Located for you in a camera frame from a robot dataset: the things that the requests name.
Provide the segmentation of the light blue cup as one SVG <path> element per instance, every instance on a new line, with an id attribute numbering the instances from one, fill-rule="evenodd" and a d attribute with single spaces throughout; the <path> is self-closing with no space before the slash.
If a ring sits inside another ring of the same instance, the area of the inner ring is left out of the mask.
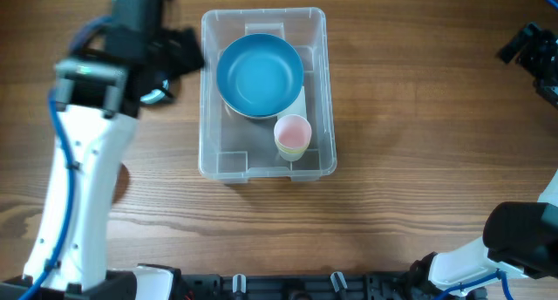
<path id="1" fill-rule="evenodd" d="M 156 105 L 169 103 L 174 99 L 170 92 L 170 84 L 167 79 L 163 80 L 157 88 L 152 89 L 148 94 L 143 95 L 140 101 L 144 105 Z"/>

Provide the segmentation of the cream bowl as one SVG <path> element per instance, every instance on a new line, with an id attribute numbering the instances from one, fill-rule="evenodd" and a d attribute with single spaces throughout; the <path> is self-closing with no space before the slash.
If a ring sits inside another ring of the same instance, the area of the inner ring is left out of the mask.
<path id="1" fill-rule="evenodd" d="M 230 103 L 228 103 L 225 99 L 222 100 L 224 105 L 231 111 L 240 114 L 242 117 L 248 118 L 248 119 L 271 119 L 271 118 L 276 118 L 278 116 L 279 113 L 276 114 L 270 114 L 270 115 L 251 115 L 251 114 L 246 114 L 244 112 L 241 112 L 240 110 L 234 108 L 232 105 L 230 105 Z"/>

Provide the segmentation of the dark blue bowl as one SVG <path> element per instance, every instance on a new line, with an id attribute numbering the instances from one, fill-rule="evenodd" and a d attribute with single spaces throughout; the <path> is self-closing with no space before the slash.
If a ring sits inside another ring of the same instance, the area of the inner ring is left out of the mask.
<path id="1" fill-rule="evenodd" d="M 216 85 L 234 108 L 251 115 L 284 111 L 304 82 L 303 61 L 284 39 L 267 33 L 236 39 L 221 54 Z"/>

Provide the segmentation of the clear plastic storage container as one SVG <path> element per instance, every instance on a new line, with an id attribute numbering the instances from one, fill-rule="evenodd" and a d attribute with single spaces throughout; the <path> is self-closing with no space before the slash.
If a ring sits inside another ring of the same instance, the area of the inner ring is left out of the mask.
<path id="1" fill-rule="evenodd" d="M 217 63 L 236 39 L 254 33 L 278 36 L 303 61 L 307 120 L 312 127 L 300 160 L 284 160 L 274 140 L 275 118 L 248 119 L 229 110 L 216 85 Z M 210 10 L 201 19 L 199 170 L 211 180 L 246 183 L 252 178 L 316 181 L 337 166 L 326 16 L 317 7 Z"/>

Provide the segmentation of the pink cup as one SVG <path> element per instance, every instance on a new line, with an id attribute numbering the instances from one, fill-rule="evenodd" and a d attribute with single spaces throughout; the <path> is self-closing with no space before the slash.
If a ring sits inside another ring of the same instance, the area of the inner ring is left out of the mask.
<path id="1" fill-rule="evenodd" d="M 286 147 L 302 147 L 310 144 L 312 127 L 308 120 L 299 115 L 287 115 L 276 122 L 274 137 L 275 141 Z"/>

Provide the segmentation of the yellow cup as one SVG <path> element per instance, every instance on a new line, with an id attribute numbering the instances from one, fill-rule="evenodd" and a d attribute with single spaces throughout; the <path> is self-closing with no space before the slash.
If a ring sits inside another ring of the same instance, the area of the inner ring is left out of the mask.
<path id="1" fill-rule="evenodd" d="M 285 145 L 283 145 L 281 142 L 279 142 L 278 140 L 276 141 L 276 146 L 278 148 L 278 150 L 281 153 L 285 153 L 285 154 L 302 154 L 304 153 L 307 148 L 308 148 L 308 144 L 303 145 L 302 147 L 286 147 Z"/>

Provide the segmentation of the cream cup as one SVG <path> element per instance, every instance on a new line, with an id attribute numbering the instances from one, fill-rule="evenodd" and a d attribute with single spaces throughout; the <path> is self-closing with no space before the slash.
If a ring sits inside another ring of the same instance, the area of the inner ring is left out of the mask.
<path id="1" fill-rule="evenodd" d="M 284 160 L 293 162 L 300 160 L 304 155 L 304 151 L 301 151 L 300 153 L 288 153 L 283 150 L 279 150 L 279 154 Z"/>

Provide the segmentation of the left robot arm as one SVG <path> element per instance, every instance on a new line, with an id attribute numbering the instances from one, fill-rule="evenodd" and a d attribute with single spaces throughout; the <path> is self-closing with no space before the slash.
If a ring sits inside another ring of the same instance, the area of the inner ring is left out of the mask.
<path id="1" fill-rule="evenodd" d="M 177 268 L 110 269 L 106 231 L 122 159 L 143 98 L 205 64 L 195 31 L 168 29 L 171 0 L 112 0 L 55 66 L 47 99 L 53 162 L 37 239 L 4 299 L 183 299 Z"/>

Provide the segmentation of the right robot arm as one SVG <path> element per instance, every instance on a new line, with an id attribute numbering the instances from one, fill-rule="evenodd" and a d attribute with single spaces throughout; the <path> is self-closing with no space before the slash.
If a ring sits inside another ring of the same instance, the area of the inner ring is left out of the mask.
<path id="1" fill-rule="evenodd" d="M 524 25 L 498 52 L 534 79 L 536 93 L 557 104 L 557 36 Z M 491 283 L 510 297 L 511 279 L 557 276 L 557 180 L 537 201 L 505 201 L 489 215 L 483 234 L 453 251 L 431 253 L 400 278 L 404 299 L 465 298 Z"/>

